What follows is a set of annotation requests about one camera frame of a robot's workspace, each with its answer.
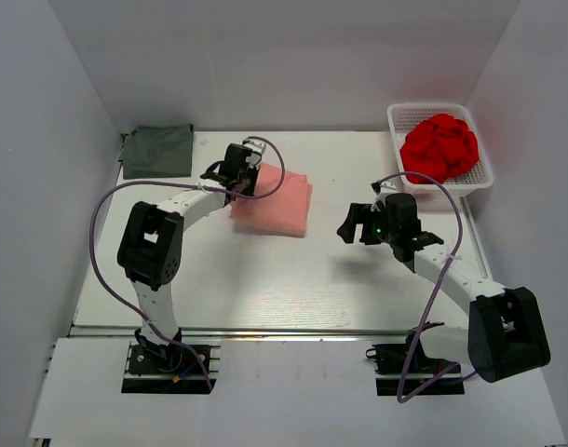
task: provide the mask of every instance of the green cloth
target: green cloth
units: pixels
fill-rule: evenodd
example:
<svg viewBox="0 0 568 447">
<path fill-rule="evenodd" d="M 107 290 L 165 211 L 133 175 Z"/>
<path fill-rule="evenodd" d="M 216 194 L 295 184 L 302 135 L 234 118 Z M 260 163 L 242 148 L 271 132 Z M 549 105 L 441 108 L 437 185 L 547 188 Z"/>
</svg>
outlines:
<svg viewBox="0 0 568 447">
<path fill-rule="evenodd" d="M 175 128 L 140 126 L 123 142 L 119 161 L 124 179 L 189 177 L 193 153 L 193 125 Z"/>
</svg>

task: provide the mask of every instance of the white basket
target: white basket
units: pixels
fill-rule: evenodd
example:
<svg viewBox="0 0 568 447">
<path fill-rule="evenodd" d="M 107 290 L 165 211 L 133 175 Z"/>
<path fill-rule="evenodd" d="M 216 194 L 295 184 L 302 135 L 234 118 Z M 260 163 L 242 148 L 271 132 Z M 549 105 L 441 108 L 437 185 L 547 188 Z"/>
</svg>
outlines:
<svg viewBox="0 0 568 447">
<path fill-rule="evenodd" d="M 467 196 L 477 189 L 491 186 L 494 178 L 491 167 L 489 166 L 489 159 L 482 146 L 479 133 L 472 121 L 470 113 L 466 107 L 460 104 L 422 102 L 392 104 L 387 108 L 387 118 L 389 119 L 389 128 L 392 133 L 392 141 L 394 143 L 394 151 L 396 152 L 399 170 L 404 170 L 399 150 L 404 144 L 406 134 L 424 120 L 437 114 L 448 114 L 454 118 L 466 121 L 468 128 L 474 132 L 479 142 L 479 162 L 466 174 L 448 179 L 443 186 L 448 189 L 454 198 Z M 402 176 L 401 179 L 404 184 L 404 191 L 414 196 L 427 196 L 427 199 L 433 200 L 443 199 L 445 197 L 435 184 L 412 183 L 404 176 Z"/>
</svg>

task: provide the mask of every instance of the pink cloth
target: pink cloth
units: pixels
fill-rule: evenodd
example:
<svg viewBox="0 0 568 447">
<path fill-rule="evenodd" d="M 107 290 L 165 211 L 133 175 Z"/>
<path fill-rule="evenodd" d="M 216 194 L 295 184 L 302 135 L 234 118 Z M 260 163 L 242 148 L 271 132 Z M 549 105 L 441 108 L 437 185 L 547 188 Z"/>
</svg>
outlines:
<svg viewBox="0 0 568 447">
<path fill-rule="evenodd" d="M 281 173 L 282 169 L 263 163 L 255 184 L 255 195 L 274 189 Z M 260 230 L 302 237 L 306 233 L 312 190 L 306 175 L 286 171 L 284 183 L 276 193 L 259 200 L 238 198 L 232 203 L 230 217 Z"/>
</svg>

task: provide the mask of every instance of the red cloth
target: red cloth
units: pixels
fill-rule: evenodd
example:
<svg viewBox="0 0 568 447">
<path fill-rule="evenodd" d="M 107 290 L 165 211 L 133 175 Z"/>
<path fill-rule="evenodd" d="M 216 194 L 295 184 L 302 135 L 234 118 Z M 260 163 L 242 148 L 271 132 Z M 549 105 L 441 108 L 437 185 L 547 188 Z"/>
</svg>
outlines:
<svg viewBox="0 0 568 447">
<path fill-rule="evenodd" d="M 461 119 L 439 114 L 426 119 L 408 135 L 399 151 L 404 170 L 414 170 L 444 183 L 472 169 L 479 161 L 479 144 Z M 412 183 L 430 183 L 408 175 Z"/>
</svg>

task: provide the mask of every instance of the wall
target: wall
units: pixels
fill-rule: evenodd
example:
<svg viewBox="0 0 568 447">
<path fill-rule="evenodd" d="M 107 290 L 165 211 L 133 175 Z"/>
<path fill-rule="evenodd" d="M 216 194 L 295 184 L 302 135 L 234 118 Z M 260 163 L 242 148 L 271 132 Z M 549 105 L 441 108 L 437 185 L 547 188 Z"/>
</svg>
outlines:
<svg viewBox="0 0 568 447">
<path fill-rule="evenodd" d="M 568 1 L 521 2 L 467 106 L 495 174 L 477 224 L 495 276 L 537 295 L 568 440 Z"/>
<path fill-rule="evenodd" d="M 518 0 L 49 0 L 121 131 L 381 129 L 463 102 Z"/>
<path fill-rule="evenodd" d="M 118 134 L 45 0 L 0 0 L 0 446 L 22 446 L 67 333 Z"/>
</svg>

